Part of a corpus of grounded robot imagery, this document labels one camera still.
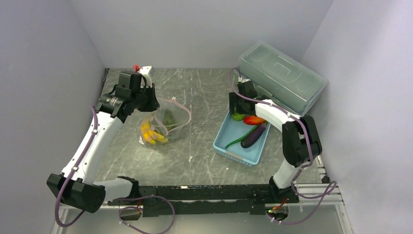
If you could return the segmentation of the orange mango fruit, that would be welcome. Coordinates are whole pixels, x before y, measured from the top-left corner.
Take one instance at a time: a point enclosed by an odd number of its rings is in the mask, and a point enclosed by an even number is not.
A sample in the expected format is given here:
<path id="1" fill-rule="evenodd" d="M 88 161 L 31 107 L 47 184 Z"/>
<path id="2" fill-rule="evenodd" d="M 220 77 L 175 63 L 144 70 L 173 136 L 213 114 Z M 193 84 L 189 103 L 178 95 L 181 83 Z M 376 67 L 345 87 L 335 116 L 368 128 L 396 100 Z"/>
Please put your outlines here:
<path id="1" fill-rule="evenodd" d="M 254 115 L 249 115 L 243 118 L 243 123 L 247 125 L 260 125 L 266 123 L 266 120 Z"/>

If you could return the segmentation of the yellow banana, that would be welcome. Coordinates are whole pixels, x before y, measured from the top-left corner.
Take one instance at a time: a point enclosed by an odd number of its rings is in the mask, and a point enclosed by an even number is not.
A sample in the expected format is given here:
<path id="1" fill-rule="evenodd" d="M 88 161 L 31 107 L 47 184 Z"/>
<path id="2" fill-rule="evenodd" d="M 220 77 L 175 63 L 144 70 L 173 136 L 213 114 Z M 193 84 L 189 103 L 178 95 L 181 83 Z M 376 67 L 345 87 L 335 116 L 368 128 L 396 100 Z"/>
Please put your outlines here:
<path id="1" fill-rule="evenodd" d="M 147 123 L 142 123 L 141 124 L 141 135 L 142 139 L 145 143 L 152 143 L 152 138 L 150 137 L 148 130 L 149 130 L 149 125 Z"/>
<path id="2" fill-rule="evenodd" d="M 149 133 L 150 137 L 152 138 L 152 143 L 150 143 L 150 144 L 168 142 L 168 139 L 156 130 L 155 126 L 151 123 L 149 118 L 143 120 L 142 123 L 147 123 L 149 125 L 148 133 Z"/>

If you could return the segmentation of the clear zip top bag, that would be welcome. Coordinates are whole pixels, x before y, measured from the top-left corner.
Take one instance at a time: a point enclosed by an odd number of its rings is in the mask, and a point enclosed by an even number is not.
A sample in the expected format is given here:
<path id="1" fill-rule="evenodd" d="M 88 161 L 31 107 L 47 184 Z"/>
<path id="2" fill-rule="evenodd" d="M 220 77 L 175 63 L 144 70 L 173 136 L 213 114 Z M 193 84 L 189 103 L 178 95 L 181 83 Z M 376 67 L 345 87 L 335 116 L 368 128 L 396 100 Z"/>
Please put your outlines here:
<path id="1" fill-rule="evenodd" d="M 160 107 L 144 115 L 140 123 L 140 142 L 155 146 L 172 143 L 183 136 L 184 128 L 192 119 L 191 110 L 176 97 L 159 98 Z"/>

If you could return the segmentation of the netted green melon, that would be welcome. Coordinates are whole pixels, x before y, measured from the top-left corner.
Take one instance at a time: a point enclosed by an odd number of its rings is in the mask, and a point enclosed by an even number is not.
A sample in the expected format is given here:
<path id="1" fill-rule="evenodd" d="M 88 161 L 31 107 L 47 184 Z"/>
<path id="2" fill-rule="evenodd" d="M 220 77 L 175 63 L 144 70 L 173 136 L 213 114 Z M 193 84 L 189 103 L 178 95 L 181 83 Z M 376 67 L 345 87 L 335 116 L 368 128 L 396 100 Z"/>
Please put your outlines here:
<path id="1" fill-rule="evenodd" d="M 171 128 L 174 124 L 176 124 L 173 112 L 170 109 L 166 109 L 164 111 L 162 123 L 167 128 Z"/>

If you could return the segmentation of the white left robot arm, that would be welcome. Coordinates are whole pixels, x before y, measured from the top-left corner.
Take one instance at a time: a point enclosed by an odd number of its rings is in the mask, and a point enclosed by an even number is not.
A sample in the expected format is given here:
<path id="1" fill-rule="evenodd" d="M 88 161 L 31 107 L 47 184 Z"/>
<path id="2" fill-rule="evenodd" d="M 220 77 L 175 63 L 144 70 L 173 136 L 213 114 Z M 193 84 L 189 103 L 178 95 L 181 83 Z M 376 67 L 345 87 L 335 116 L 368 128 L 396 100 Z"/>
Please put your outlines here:
<path id="1" fill-rule="evenodd" d="M 47 179 L 57 204 L 94 213 L 106 201 L 121 198 L 132 205 L 139 200 L 137 180 L 120 176 L 97 182 L 95 178 L 108 146 L 127 117 L 135 110 L 153 112 L 159 108 L 152 76 L 151 66 L 125 70 L 113 89 L 98 99 L 92 122 L 75 155 L 60 174 L 50 174 Z"/>

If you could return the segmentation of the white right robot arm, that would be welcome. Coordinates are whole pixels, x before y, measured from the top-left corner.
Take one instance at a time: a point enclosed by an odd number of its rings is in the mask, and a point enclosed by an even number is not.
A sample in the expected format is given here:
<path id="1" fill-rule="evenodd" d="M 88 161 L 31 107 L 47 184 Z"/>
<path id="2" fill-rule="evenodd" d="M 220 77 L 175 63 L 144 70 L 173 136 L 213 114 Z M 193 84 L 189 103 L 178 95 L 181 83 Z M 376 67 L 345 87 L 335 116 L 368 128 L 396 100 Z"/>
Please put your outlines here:
<path id="1" fill-rule="evenodd" d="M 269 198 L 281 202 L 287 189 L 297 179 L 302 169 L 312 165 L 322 153 L 322 144 L 314 119 L 310 115 L 293 114 L 271 99 L 259 96 L 252 81 L 239 82 L 229 93 L 231 114 L 254 115 L 264 119 L 282 133 L 284 160 L 270 179 Z"/>

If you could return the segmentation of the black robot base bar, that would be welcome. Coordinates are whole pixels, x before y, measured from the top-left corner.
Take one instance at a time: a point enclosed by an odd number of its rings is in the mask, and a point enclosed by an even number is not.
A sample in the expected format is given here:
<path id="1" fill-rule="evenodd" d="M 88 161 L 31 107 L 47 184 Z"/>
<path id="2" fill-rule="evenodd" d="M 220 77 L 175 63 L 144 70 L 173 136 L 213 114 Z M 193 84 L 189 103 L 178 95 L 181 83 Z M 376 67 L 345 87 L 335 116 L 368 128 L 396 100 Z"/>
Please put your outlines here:
<path id="1" fill-rule="evenodd" d="M 263 215 L 273 206 L 297 204 L 299 198 L 291 189 L 273 191 L 268 184 L 140 186 L 134 198 L 109 201 L 109 206 L 142 205 L 143 217 L 159 215 L 200 215 L 249 213 Z"/>

